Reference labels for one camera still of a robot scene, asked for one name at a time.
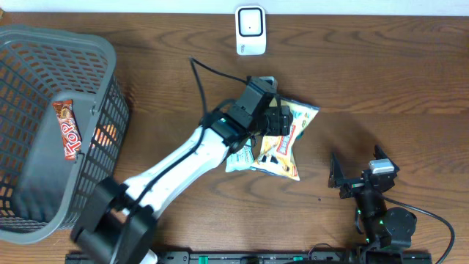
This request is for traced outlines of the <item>red chocolate bar wrapper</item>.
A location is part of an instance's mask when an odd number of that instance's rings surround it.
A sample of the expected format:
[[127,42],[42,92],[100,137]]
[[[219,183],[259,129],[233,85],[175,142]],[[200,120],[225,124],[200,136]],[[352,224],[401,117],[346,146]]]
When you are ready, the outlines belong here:
[[72,161],[81,150],[82,138],[73,111],[73,101],[55,101],[52,104],[62,136],[64,159]]

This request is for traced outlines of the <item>yellow snack bag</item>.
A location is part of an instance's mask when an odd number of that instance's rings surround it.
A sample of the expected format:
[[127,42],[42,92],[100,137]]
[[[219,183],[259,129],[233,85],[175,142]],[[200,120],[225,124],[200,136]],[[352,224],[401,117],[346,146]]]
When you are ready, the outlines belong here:
[[281,98],[288,106],[293,121],[288,136],[264,136],[260,153],[251,165],[252,170],[299,181],[298,168],[292,152],[293,144],[315,118],[320,108],[293,99]]

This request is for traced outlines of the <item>light green tissue pack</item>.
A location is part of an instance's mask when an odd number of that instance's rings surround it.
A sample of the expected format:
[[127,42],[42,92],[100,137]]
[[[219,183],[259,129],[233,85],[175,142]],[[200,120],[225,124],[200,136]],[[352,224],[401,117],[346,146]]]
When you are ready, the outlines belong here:
[[254,170],[254,155],[252,151],[252,143],[249,139],[245,145],[236,153],[231,154],[226,159],[225,172]]

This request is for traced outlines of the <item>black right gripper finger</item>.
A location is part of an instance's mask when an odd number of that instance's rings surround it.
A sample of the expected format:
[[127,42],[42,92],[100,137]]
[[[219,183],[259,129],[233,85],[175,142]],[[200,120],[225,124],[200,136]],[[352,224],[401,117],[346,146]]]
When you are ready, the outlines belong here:
[[330,174],[328,180],[329,188],[339,188],[344,184],[344,173],[342,167],[334,153],[331,154],[330,159]]
[[[382,148],[376,144],[374,146],[374,157],[375,157],[375,160],[377,159],[384,159],[384,158],[388,158],[390,159],[382,150]],[[395,167],[395,170],[394,172],[398,172],[399,171],[399,167],[391,160],[392,164],[394,165]]]

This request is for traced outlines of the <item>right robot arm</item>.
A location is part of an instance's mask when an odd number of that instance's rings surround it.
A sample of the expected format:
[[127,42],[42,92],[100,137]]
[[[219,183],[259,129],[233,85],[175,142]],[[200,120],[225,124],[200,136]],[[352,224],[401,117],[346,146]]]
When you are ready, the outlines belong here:
[[359,177],[346,177],[338,158],[330,160],[328,186],[339,190],[342,199],[353,198],[357,205],[368,244],[376,249],[407,249],[416,231],[416,216],[400,208],[388,208],[383,193],[395,186],[399,167],[383,152],[374,147],[374,159]]

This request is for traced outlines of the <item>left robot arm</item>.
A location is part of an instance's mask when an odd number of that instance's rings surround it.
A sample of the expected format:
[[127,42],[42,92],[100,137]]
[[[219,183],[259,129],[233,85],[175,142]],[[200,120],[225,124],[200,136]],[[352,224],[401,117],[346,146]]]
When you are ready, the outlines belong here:
[[70,239],[96,263],[157,263],[151,249],[162,212],[197,178],[219,166],[256,135],[289,133],[292,113],[279,96],[225,100],[206,111],[186,143],[140,175],[100,181]]

